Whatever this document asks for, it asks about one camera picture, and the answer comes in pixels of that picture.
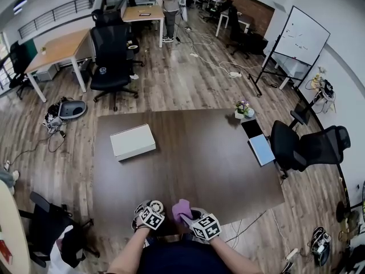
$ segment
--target jeans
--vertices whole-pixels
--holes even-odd
[[[175,16],[177,14],[177,10],[172,12],[165,11],[164,14],[166,24],[166,36],[173,39],[173,33],[175,30]]]
[[[13,175],[8,173],[3,168],[0,168],[0,180],[2,180],[8,186],[8,188],[11,188],[15,185]]]

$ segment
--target dark shirt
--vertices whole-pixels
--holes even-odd
[[[157,243],[146,247],[138,274],[231,273],[214,249],[196,241]]]

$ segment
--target mesh office chair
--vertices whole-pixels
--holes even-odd
[[[270,143],[280,167],[298,171],[312,164],[340,164],[343,151],[351,147],[345,127],[331,126],[299,139],[296,132],[278,120],[271,130]]]
[[[19,87],[17,90],[17,96],[22,99],[23,90],[26,87],[32,88],[28,77],[25,75],[25,70],[31,62],[27,54],[27,48],[25,45],[19,45],[15,42],[10,47],[10,59],[13,64],[15,75],[9,83],[10,88]]]
[[[120,16],[120,11],[108,11],[104,12],[101,9],[96,9],[91,13],[92,20],[95,22],[96,27],[104,27],[104,26],[112,26],[112,25],[124,25],[125,22],[122,20]],[[137,46],[133,49],[133,53],[139,53],[139,42],[134,36],[133,33],[128,33],[128,41],[132,41],[133,46]],[[134,64],[140,64],[141,67],[144,67],[143,61],[133,60]]]
[[[94,43],[96,60],[98,66],[94,74],[90,74],[92,90],[101,90],[99,95],[94,98],[97,102],[101,96],[113,93],[114,111],[116,107],[116,93],[125,91],[134,94],[138,98],[138,92],[125,88],[130,84],[130,74],[133,73],[133,51],[127,50],[127,36],[129,26],[114,25],[104,27],[94,27],[91,29],[91,38]],[[100,73],[100,68],[105,67],[106,73]]]
[[[19,210],[21,217],[30,219],[29,234],[27,235],[28,248],[30,258],[38,265],[45,268],[46,261],[50,260],[50,254],[54,243],[62,234],[65,228],[73,225],[73,229],[67,232],[62,240],[61,257],[64,262],[72,267],[76,267],[80,261],[85,259],[82,254],[78,257],[76,253],[85,249],[91,252],[96,257],[100,254],[87,247],[85,233],[83,228],[87,225],[93,225],[94,222],[90,219],[83,226],[74,222],[67,212],[67,207],[58,207],[50,204],[39,194],[32,192],[30,200],[35,203],[34,212],[29,213]]]
[[[237,51],[242,51],[246,55],[246,59],[250,58],[250,56],[248,54],[248,49],[245,46],[248,35],[245,34],[241,30],[240,23],[238,21],[237,8],[230,7],[230,9],[228,11],[228,18],[229,18],[229,22],[231,25],[231,31],[230,31],[229,38],[231,40],[237,42],[237,44],[235,44],[235,45],[227,44],[226,47],[233,46],[236,48],[231,53],[231,55],[234,55]]]

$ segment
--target dark wooden table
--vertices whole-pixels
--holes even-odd
[[[160,200],[171,218],[180,198],[227,224],[284,202],[274,163],[260,167],[233,110],[186,110],[101,116],[94,155],[98,234],[131,236],[133,211]],[[121,162],[110,135],[149,124],[156,149]]]

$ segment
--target small plant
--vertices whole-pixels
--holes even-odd
[[[244,116],[248,115],[249,108],[250,108],[250,104],[249,104],[249,102],[246,102],[245,100],[240,100],[236,103],[237,112]]]

